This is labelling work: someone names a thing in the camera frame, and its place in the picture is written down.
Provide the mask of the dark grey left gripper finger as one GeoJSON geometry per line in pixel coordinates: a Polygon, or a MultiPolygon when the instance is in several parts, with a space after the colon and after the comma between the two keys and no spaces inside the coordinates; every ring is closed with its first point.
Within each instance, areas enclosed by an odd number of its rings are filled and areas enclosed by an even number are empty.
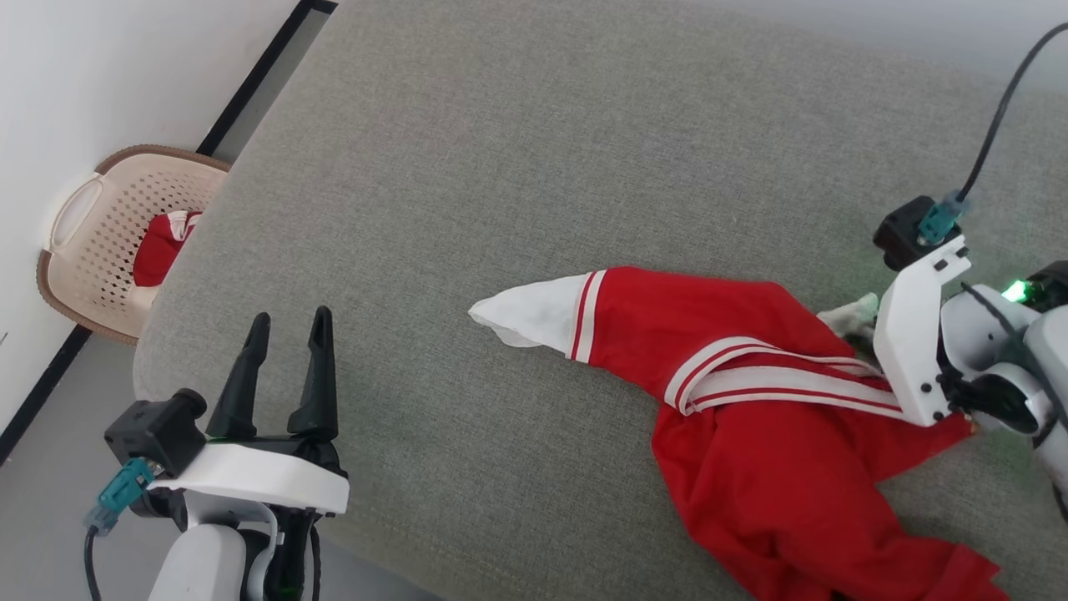
{"type": "Polygon", "coordinates": [[[254,425],[254,401],[260,366],[267,355],[271,319],[260,313],[253,320],[244,349],[230,369],[224,390],[214,407],[207,437],[214,440],[245,441],[257,434],[254,425]]]}
{"type": "Polygon", "coordinates": [[[330,309],[316,309],[308,341],[310,360],[300,404],[290,413],[289,433],[333,441],[337,437],[335,330],[330,309]]]}

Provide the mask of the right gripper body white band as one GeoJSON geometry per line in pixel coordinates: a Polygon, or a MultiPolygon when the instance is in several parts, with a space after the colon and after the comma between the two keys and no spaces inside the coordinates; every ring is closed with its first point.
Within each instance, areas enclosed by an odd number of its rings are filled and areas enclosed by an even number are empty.
{"type": "Polygon", "coordinates": [[[1039,431],[1039,382],[1015,349],[1039,313],[987,285],[945,286],[971,267],[965,237],[886,250],[874,353],[904,411],[931,427],[955,413],[1019,434],[1039,431]]]}

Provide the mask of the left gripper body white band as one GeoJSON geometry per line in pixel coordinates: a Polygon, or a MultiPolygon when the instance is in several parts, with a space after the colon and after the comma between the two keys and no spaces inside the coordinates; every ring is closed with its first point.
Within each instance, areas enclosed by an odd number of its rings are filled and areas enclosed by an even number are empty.
{"type": "Polygon", "coordinates": [[[317,522],[350,505],[332,442],[168,434],[134,456],[153,476],[139,483],[134,515],[174,522],[180,554],[304,554],[317,522]]]}

